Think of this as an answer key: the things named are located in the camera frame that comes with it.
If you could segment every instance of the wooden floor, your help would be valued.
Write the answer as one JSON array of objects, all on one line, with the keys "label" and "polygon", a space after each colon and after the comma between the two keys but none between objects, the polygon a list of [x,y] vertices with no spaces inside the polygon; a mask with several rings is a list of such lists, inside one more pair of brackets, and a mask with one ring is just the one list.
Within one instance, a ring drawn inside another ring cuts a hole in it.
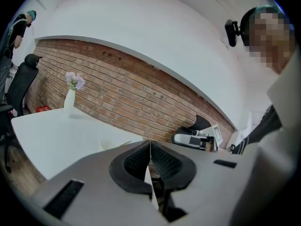
[{"label": "wooden floor", "polygon": [[4,166],[4,147],[0,147],[0,168],[9,185],[25,196],[31,196],[45,180],[36,170],[26,154],[17,148],[9,147],[9,165],[11,173]]}]

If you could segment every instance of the chair backrest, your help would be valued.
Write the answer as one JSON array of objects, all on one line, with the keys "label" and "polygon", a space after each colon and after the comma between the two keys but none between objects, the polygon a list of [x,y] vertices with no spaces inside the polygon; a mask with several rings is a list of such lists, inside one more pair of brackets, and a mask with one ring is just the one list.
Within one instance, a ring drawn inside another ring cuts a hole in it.
[{"label": "chair backrest", "polygon": [[23,115],[22,101],[28,88],[39,72],[36,66],[40,58],[42,57],[34,54],[27,55],[24,62],[20,64],[8,89],[7,103],[14,107],[18,112],[18,116]]},{"label": "chair backrest", "polygon": [[197,115],[197,120],[196,122],[188,127],[190,130],[204,130],[211,127],[211,124],[208,120],[206,120],[204,117]]}]

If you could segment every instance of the black shirt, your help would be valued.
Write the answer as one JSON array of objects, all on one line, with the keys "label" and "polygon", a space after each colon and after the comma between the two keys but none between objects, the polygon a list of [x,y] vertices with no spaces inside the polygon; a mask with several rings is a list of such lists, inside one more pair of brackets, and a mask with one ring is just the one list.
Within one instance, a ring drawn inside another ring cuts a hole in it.
[{"label": "black shirt", "polygon": [[280,119],[274,106],[271,105],[264,114],[259,125],[234,148],[232,154],[242,154],[248,144],[259,142],[265,135],[280,127],[282,127]]},{"label": "black shirt", "polygon": [[[20,20],[22,18],[25,18],[25,15],[24,14],[21,14],[19,15],[13,23],[15,23],[17,20]],[[19,21],[17,22],[15,25],[14,25],[14,29],[13,29],[13,32],[12,32],[12,35],[10,37],[10,40],[9,40],[9,44],[10,44],[10,47],[9,49],[5,52],[5,56],[8,57],[8,58],[12,58],[13,57],[13,49],[14,49],[14,42],[15,42],[15,39],[18,35],[20,35],[22,38],[24,36],[24,33],[25,33],[25,30],[26,30],[26,27],[27,27],[27,22],[26,21]]]}]

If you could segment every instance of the purple flower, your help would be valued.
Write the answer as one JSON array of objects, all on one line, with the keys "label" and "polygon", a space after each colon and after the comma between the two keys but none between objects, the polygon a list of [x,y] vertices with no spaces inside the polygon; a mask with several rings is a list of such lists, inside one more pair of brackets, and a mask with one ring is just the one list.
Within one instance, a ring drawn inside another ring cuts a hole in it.
[{"label": "purple flower", "polygon": [[67,81],[67,85],[70,84],[71,79],[75,76],[74,72],[66,72],[66,81]]},{"label": "purple flower", "polygon": [[81,77],[80,73],[66,72],[66,81],[69,89],[77,90],[83,88],[85,80]]}]

